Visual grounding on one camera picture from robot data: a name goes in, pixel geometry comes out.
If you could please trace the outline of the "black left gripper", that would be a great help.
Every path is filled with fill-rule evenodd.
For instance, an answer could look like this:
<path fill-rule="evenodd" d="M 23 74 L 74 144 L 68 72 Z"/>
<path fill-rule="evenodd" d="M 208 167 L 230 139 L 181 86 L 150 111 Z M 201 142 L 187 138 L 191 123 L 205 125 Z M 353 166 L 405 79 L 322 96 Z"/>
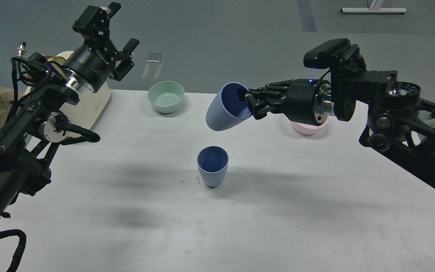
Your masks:
<path fill-rule="evenodd" d="M 72 26 L 85 41 L 64 62 L 63 71 L 66 76 L 75 74 L 85 80 L 94 93 L 109 77 L 122 81 L 134 67 L 132 53 L 140 41 L 131 38 L 121 51 L 117 51 L 110 39 L 110 19 L 121 7 L 117 2 L 111 2 L 107 7 L 89 5 Z"/>

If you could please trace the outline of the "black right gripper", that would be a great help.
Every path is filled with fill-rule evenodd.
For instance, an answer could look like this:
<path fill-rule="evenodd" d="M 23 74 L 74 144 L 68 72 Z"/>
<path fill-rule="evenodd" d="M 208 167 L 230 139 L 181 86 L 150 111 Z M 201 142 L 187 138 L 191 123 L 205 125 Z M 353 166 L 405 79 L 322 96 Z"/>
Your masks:
<path fill-rule="evenodd" d="M 240 87 L 237 97 L 246 97 L 247 108 L 254 119 L 280 113 L 292 122 L 320 126 L 333 115 L 331 84 L 327 80 L 296 79 L 259 88 Z"/>

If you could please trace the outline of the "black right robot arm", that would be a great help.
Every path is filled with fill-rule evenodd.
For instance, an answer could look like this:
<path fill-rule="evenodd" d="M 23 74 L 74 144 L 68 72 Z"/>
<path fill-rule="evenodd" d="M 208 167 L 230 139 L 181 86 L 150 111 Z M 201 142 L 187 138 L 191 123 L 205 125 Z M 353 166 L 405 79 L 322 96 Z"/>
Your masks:
<path fill-rule="evenodd" d="M 399 82 L 395 71 L 349 73 L 330 69 L 330 80 L 295 79 L 257 89 L 239 87 L 237 98 L 255 119 L 283 114 L 319 126 L 329 116 L 348 122 L 357 102 L 368 106 L 359 138 L 369 147 L 435 189 L 435 103 L 416 84 Z"/>

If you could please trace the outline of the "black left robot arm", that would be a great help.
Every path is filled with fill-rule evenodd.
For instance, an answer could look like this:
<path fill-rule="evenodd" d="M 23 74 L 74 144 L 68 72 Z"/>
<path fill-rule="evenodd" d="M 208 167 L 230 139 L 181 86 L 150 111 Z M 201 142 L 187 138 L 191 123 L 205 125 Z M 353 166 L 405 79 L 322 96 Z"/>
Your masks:
<path fill-rule="evenodd" d="M 51 182 L 50 164 L 59 148 L 98 142 L 100 136 L 69 121 L 64 104 L 77 105 L 85 91 L 97 92 L 107 79 L 121 81 L 134 67 L 132 53 L 139 40 L 130 39 L 118 51 L 110 39 L 110 20 L 121 4 L 88 6 L 73 24 L 84 42 L 59 64 L 39 53 L 25 57 L 22 42 L 11 58 L 14 103 L 0 128 L 0 219 L 19 195 L 34 196 Z M 19 268 L 26 234 L 19 229 L 0 231 L 0 239 L 17 236 L 19 242 L 8 268 Z"/>

